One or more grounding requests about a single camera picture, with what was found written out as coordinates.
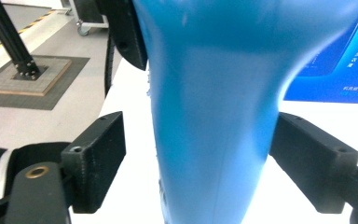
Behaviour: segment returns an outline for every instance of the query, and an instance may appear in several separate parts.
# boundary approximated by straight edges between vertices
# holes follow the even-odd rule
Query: blue object
[[[292,78],[354,0],[134,0],[149,57],[166,223],[241,223]]]

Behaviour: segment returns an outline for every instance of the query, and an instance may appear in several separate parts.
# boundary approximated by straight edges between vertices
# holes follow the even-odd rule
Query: black pole
[[[16,79],[37,79],[41,71],[28,52],[20,35],[0,2],[0,41],[19,72]]]

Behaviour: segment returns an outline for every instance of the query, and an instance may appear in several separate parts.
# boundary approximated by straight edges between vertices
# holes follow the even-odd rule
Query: blue curved surface
[[[282,93],[358,17],[352,0],[134,0],[167,223],[241,223]]]

